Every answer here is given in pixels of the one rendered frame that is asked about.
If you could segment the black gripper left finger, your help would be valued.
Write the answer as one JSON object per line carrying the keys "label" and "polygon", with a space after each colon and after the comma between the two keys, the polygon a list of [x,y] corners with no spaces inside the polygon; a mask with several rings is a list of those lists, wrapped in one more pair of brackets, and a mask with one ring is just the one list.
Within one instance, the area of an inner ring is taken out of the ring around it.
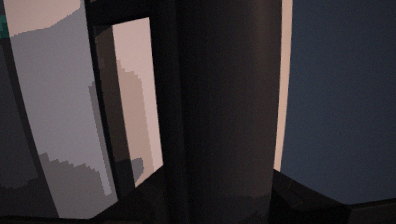
{"label": "black gripper left finger", "polygon": [[164,165],[90,219],[0,216],[0,224],[170,224]]}

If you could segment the green small trowel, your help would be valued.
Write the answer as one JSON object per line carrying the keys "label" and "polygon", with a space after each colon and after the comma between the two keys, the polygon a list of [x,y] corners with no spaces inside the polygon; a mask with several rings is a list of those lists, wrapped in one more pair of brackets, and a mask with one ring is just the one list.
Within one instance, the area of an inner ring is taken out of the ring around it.
{"label": "green small trowel", "polygon": [[8,39],[9,38],[9,33],[8,33],[8,28],[7,28],[7,22],[6,22],[6,15],[1,15],[0,16],[0,39]]}

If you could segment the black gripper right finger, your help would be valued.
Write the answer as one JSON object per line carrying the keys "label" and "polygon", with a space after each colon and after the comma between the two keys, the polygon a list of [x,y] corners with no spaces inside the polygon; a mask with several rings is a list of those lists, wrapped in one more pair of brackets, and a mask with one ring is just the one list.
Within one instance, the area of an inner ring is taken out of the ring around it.
{"label": "black gripper right finger", "polygon": [[396,224],[396,198],[343,204],[273,168],[267,224]]}

